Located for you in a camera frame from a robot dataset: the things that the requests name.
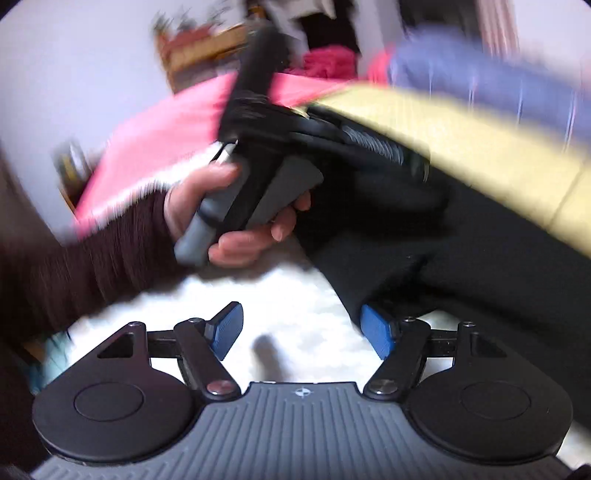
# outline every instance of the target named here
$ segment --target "round pad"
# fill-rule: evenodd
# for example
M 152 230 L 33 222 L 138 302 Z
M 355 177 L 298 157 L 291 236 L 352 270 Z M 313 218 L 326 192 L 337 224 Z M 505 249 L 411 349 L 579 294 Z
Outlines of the round pad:
M 124 419 L 137 412 L 142 403 L 144 395 L 139 388 L 117 382 L 91 385 L 74 400 L 78 413 L 95 421 Z
M 90 373 L 74 365 L 35 400 L 35 427 L 50 451 L 119 464 L 146 458 L 182 436 L 194 417 L 185 385 L 139 362 L 98 362 Z
M 515 419 L 530 407 L 530 396 L 505 382 L 479 382 L 462 391 L 464 408 L 487 420 Z
M 407 401 L 419 434 L 485 463 L 525 462 L 557 450 L 571 422 L 561 389 L 476 373 L 452 368 L 419 383 Z

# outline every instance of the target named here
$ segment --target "bolt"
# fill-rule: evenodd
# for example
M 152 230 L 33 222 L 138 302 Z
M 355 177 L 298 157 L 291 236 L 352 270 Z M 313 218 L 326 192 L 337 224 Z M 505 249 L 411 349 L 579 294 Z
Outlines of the bolt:
M 394 380 L 386 380 L 383 378 L 372 380 L 368 387 L 370 391 L 378 395 L 390 395 L 398 390 L 398 386 Z
M 238 386 L 231 380 L 214 380 L 207 384 L 207 391 L 213 395 L 229 395 Z

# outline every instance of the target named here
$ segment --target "yellow cloth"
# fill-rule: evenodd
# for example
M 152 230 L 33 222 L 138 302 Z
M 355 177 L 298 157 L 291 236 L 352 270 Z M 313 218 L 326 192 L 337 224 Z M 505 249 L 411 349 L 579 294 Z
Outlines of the yellow cloth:
M 591 256 L 591 163 L 582 148 L 409 90 L 360 83 L 318 103 L 428 152 L 434 166 Z

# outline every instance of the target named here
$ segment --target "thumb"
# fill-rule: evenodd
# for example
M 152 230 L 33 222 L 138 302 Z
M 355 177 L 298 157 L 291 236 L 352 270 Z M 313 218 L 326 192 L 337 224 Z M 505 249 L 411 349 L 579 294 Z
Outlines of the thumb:
M 192 172 L 169 192 L 164 216 L 184 232 L 208 192 L 230 186 L 238 177 L 236 164 L 209 164 Z

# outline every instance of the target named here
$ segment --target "brown sleeve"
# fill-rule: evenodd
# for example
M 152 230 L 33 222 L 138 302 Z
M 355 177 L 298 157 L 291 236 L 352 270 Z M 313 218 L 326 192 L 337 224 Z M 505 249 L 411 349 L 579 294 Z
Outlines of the brown sleeve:
M 10 260 L 1 272 L 2 336 L 22 342 L 65 330 L 180 271 L 164 198 L 164 192 L 148 195 L 78 244 Z

